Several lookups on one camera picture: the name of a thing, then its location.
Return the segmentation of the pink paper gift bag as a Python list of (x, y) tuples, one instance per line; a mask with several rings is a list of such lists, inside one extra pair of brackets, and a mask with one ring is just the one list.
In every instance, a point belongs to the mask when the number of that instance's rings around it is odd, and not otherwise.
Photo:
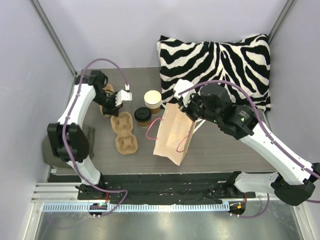
[(167, 103), (162, 117), (153, 149), (153, 154), (170, 159), (180, 166), (185, 158), (192, 139), (196, 122), (192, 121), (184, 112), (180, 111), (178, 104)]

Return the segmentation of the black plastic cup lid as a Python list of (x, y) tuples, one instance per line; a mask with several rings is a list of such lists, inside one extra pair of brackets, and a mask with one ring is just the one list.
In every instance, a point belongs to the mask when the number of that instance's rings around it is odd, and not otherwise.
[(145, 123), (152, 118), (152, 113), (147, 107), (139, 107), (134, 112), (134, 118), (139, 123)]

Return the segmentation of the single brown paper cup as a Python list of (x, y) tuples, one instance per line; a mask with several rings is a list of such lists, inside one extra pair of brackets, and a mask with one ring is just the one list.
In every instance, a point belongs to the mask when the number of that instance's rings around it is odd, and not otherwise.
[(146, 127), (148, 127), (148, 126), (151, 124), (152, 119), (151, 119), (151, 118), (148, 119), (148, 120), (137, 119), (136, 121), (137, 121), (137, 123), (138, 123), (138, 125), (139, 125), (140, 127), (146, 128)]

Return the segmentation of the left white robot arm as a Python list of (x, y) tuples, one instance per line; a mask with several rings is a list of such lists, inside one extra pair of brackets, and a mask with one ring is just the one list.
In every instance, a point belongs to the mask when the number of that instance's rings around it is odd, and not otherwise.
[(122, 104), (117, 93), (107, 89), (108, 77), (100, 70), (78, 76), (72, 97), (56, 123), (47, 126), (47, 135), (55, 157), (72, 167), (81, 179), (79, 190), (100, 200), (107, 192), (104, 177), (92, 163), (90, 143), (83, 131), (83, 122), (91, 102), (102, 108), (105, 116), (118, 116)]

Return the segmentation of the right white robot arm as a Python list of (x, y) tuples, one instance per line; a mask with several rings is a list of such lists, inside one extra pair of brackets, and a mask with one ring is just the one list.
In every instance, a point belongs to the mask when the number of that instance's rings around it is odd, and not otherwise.
[(226, 184), (233, 198), (242, 193), (275, 195), (291, 206), (312, 202), (320, 178), (319, 163), (310, 163), (283, 144), (261, 120), (253, 101), (249, 105), (232, 103), (228, 91), (211, 80), (192, 84), (180, 79), (173, 88), (180, 110), (193, 122), (202, 119), (214, 123), (226, 135), (234, 137), (259, 153), (275, 169), (271, 173), (235, 171)]

